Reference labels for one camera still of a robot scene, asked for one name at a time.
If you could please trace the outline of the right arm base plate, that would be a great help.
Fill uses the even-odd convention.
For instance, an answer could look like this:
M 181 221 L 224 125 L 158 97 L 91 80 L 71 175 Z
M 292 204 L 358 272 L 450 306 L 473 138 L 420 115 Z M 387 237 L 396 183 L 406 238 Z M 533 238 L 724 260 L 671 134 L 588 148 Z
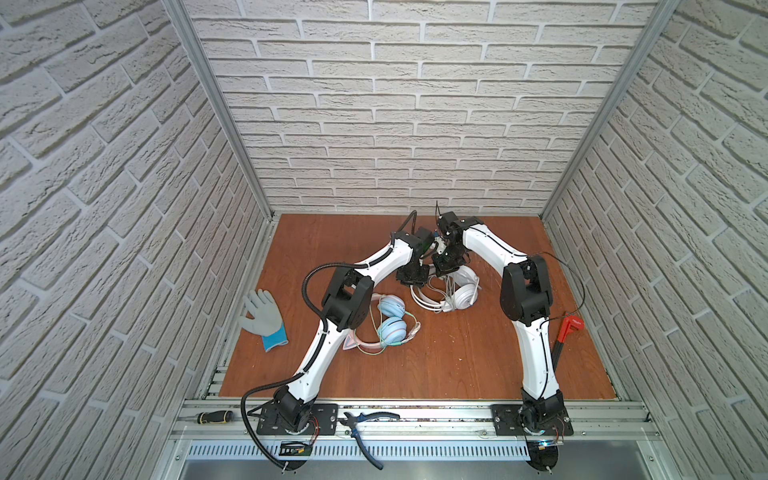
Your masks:
M 523 403 L 493 404 L 491 420 L 497 436 L 572 436 L 574 428 L 566 410 L 540 413 Z

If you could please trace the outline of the pink blue cat-ear headphones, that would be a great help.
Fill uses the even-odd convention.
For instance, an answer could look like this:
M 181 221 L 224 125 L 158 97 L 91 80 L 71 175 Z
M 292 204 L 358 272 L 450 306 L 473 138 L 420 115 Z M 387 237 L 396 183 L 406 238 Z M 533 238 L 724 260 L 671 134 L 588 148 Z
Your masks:
M 379 323 L 376 323 L 372 308 L 369 316 L 374 324 L 378 340 L 364 342 L 355 331 L 347 335 L 342 345 L 344 351 L 356 349 L 365 355 L 377 356 L 389 347 L 402 346 L 412 341 L 421 329 L 421 323 L 406 310 L 405 302 L 394 295 L 374 293 L 373 302 L 379 312 Z

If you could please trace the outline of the white headphones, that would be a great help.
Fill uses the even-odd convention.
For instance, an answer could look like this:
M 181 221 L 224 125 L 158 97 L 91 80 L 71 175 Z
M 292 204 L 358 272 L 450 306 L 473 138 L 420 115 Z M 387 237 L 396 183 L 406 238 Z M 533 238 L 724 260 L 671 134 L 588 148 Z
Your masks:
M 468 309 L 475 304 L 481 290 L 478 275 L 467 266 L 461 266 L 458 271 L 444 277 L 432 274 L 426 287 L 440 294 L 441 299 L 432 299 L 424 294 L 420 287 L 414 286 L 410 287 L 411 297 L 418 306 L 433 313 Z

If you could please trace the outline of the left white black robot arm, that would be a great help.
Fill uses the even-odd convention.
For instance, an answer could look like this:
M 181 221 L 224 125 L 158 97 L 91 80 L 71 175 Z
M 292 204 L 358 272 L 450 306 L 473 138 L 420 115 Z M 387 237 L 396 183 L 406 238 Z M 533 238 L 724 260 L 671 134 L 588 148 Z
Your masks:
M 362 261 L 332 262 L 311 271 L 331 268 L 333 275 L 321 305 L 309 305 L 320 319 L 315 337 L 297 372 L 273 396 L 291 430 L 300 431 L 308 423 L 323 377 L 344 339 L 367 317 L 376 285 L 402 267 L 420 267 L 433 242 L 434 234 L 423 227 L 414 233 L 398 231 L 385 247 Z

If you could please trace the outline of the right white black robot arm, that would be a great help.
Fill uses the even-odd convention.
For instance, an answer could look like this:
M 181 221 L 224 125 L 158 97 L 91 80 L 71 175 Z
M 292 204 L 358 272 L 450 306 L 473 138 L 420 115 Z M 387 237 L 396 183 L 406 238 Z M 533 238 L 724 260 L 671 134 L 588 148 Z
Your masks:
M 432 256 L 437 274 L 457 270 L 464 256 L 473 252 L 501 278 L 500 307 L 515 328 L 523 365 L 519 418 L 528 432 L 539 434 L 563 409 L 549 344 L 553 295 L 546 261 L 515 249 L 476 217 L 447 212 L 437 217 L 436 224 L 445 244 Z

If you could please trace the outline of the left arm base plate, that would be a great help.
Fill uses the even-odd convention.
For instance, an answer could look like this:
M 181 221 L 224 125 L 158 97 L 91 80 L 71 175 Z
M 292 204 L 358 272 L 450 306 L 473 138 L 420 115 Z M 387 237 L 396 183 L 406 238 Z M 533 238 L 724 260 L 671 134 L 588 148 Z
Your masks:
M 270 402 L 258 413 L 256 432 L 262 436 L 311 435 L 318 430 L 320 436 L 333 436 L 338 414 L 338 404 L 315 403 L 296 418 L 285 417 L 281 407 Z

